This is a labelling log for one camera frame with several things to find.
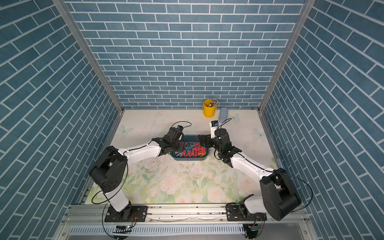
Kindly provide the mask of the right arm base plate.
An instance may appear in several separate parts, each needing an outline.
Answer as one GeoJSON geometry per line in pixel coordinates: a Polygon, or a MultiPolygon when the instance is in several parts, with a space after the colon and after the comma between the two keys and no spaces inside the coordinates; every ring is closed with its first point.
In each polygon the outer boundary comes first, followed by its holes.
{"type": "Polygon", "coordinates": [[[228,203],[226,204],[225,209],[228,222],[248,221],[258,223],[267,220],[267,215],[265,213],[252,214],[245,206],[240,204],[228,203]]]}

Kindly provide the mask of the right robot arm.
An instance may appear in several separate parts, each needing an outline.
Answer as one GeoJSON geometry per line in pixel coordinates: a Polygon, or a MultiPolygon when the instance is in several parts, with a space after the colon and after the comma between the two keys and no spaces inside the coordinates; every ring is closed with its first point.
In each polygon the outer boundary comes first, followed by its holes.
{"type": "Polygon", "coordinates": [[[199,135],[200,144],[214,148],[219,160],[231,168],[241,171],[260,184],[261,195],[250,194],[239,202],[239,211],[243,218],[258,213],[268,213],[274,220],[280,221],[302,204],[301,197],[286,170],[268,168],[232,145],[226,129],[217,129],[211,135],[199,135]]]}

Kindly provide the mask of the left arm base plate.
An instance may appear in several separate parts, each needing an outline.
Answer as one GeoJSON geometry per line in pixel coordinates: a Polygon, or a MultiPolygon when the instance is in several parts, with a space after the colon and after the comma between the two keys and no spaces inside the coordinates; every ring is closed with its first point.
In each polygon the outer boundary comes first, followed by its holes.
{"type": "Polygon", "coordinates": [[[126,206],[121,212],[109,207],[104,218],[107,223],[145,222],[148,213],[148,206],[126,206]]]}

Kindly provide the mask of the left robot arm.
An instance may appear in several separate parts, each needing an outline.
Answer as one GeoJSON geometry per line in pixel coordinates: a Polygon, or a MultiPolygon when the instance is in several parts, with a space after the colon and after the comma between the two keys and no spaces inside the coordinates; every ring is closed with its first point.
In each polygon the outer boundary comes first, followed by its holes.
{"type": "Polygon", "coordinates": [[[183,150],[183,129],[182,126],[171,127],[166,135],[153,138],[148,143],[125,149],[109,146],[102,151],[90,167],[89,175],[117,213],[125,211],[130,204],[123,192],[123,181],[127,179],[129,166],[183,150]]]}

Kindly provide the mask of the dark teal storage box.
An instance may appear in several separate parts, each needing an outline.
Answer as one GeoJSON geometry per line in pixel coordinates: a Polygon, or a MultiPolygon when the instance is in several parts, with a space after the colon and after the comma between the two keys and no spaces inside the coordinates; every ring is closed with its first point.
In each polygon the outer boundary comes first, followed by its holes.
{"type": "Polygon", "coordinates": [[[176,161],[203,161],[210,153],[208,148],[201,145],[198,135],[186,135],[184,142],[181,152],[171,152],[171,156],[176,161]]]}

